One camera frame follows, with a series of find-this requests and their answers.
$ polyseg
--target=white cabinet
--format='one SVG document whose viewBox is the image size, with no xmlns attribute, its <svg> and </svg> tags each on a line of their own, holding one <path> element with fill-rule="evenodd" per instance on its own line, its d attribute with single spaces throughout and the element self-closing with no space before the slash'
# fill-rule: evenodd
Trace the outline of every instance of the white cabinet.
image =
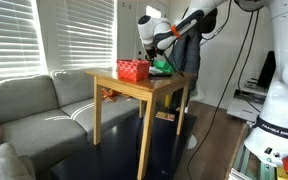
<svg viewBox="0 0 288 180">
<path fill-rule="evenodd" d="M 262 90 L 242 88 L 236 89 L 227 109 L 227 114 L 247 121 L 255 121 L 259 111 L 262 110 L 266 93 Z M 254 109 L 246 100 L 248 100 L 256 109 Z"/>
</svg>

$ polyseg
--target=red basket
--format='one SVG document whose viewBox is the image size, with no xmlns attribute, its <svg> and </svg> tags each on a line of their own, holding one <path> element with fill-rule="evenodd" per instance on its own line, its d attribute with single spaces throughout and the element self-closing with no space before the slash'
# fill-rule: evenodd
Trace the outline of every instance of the red basket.
<svg viewBox="0 0 288 180">
<path fill-rule="evenodd" d="M 118 77 L 139 81 L 148 77 L 151 63 L 146 60 L 117 60 Z"/>
</svg>

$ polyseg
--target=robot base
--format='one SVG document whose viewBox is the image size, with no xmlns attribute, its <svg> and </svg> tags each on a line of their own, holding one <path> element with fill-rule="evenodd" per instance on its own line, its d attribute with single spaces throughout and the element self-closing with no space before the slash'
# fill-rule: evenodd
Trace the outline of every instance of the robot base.
<svg viewBox="0 0 288 180">
<path fill-rule="evenodd" d="M 263 163 L 273 167 L 283 166 L 282 159 L 288 156 L 288 139 L 275 136 L 258 127 L 252 129 L 244 145 Z"/>
</svg>

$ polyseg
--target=tabletop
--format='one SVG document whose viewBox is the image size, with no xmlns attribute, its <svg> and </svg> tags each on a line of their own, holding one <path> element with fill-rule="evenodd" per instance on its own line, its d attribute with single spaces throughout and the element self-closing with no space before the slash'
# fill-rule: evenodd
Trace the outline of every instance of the tabletop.
<svg viewBox="0 0 288 180">
<path fill-rule="evenodd" d="M 196 76 L 193 73 L 183 72 L 184 77 L 180 74 L 173 74 L 171 77 L 161 77 L 154 79 L 147 78 L 140 81 L 131 81 L 118 78 L 117 72 L 111 69 L 91 69 L 85 70 L 85 73 L 149 92 L 158 91 L 159 89 L 165 88 L 174 83 L 185 82 L 187 79 L 191 79 Z"/>
</svg>

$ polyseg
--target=wooden table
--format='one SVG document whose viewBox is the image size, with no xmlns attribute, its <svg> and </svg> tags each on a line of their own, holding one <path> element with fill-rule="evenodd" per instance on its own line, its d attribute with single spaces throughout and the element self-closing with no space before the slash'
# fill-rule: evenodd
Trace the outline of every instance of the wooden table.
<svg viewBox="0 0 288 180">
<path fill-rule="evenodd" d="M 132 96 L 140 100 L 140 117 L 143 117 L 144 101 L 146 105 L 145 124 L 142 136 L 142 146 L 139 161 L 137 179 L 143 179 L 146 173 L 147 159 L 150 148 L 152 126 L 156 99 L 159 96 L 166 96 L 172 92 L 184 88 L 180 108 L 180 115 L 177 126 L 177 135 L 181 134 L 184 108 L 188 95 L 189 80 L 194 74 L 184 73 L 184 77 L 174 74 L 172 77 L 161 78 L 161 80 L 151 81 L 148 79 L 141 81 L 129 81 L 119 79 L 116 71 L 105 69 L 86 70 L 87 74 L 94 76 L 94 139 L 95 145 L 101 141 L 101 113 L 102 113 L 102 96 L 101 88 L 107 87 L 119 91 L 123 94 Z"/>
</svg>

